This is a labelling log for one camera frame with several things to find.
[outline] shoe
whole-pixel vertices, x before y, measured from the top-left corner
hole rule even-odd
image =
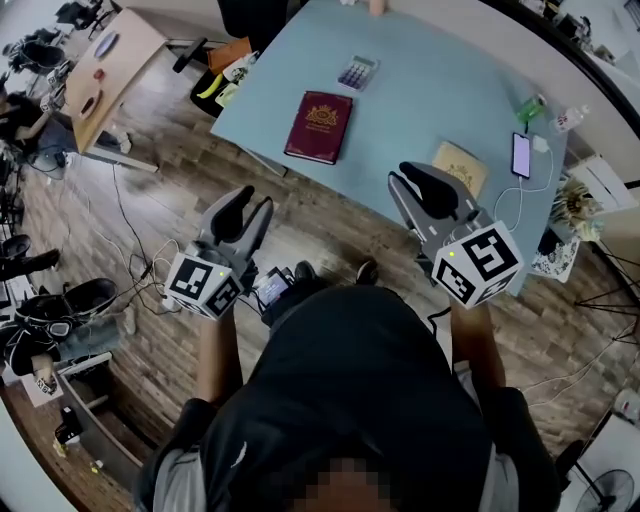
[[[136,333],[136,311],[132,305],[129,305],[122,313],[124,314],[122,327],[129,336],[133,336]]]
[[[129,136],[125,133],[124,137],[119,136],[118,142],[120,143],[120,153],[123,155],[128,155],[131,152],[131,140]]]
[[[120,144],[120,152],[127,155],[131,151],[131,139],[129,134],[120,130],[115,124],[111,127],[111,133],[115,136]]]
[[[296,281],[305,281],[308,279],[316,279],[318,277],[316,271],[313,270],[311,263],[308,261],[301,261],[296,265],[294,276]]]
[[[374,259],[365,261],[358,269],[356,284],[373,286],[378,282],[378,263]]]

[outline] gold emblem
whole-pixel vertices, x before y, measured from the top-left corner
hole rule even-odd
[[[311,110],[305,117],[307,121],[318,124],[326,124],[336,126],[338,124],[338,111],[331,110],[329,105],[321,105],[319,107],[311,107]]]

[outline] white wall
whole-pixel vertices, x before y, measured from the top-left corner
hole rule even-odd
[[[2,400],[0,432],[0,498],[9,510],[75,511],[31,455]]]
[[[564,0],[560,5],[560,13],[569,13],[576,19],[580,19],[580,16],[589,18],[594,48],[603,44],[618,59],[629,51],[629,45],[622,34],[614,7],[615,2],[607,0]]]
[[[0,49],[14,43],[34,30],[55,24],[54,14],[63,0],[12,0],[0,11]],[[7,59],[0,56],[0,73],[9,70]],[[11,75],[7,83],[9,91],[22,90],[30,77],[28,71]]]

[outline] smartphone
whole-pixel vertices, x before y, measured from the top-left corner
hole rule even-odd
[[[531,163],[531,141],[519,133],[513,134],[513,156],[511,172],[529,179]]]
[[[272,269],[254,285],[254,289],[258,293],[258,300],[265,308],[278,300],[287,288],[289,288],[289,282],[277,268]]]

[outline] beige notebook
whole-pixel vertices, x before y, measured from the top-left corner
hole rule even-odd
[[[476,199],[489,172],[480,160],[451,142],[440,144],[432,165],[462,181]]]

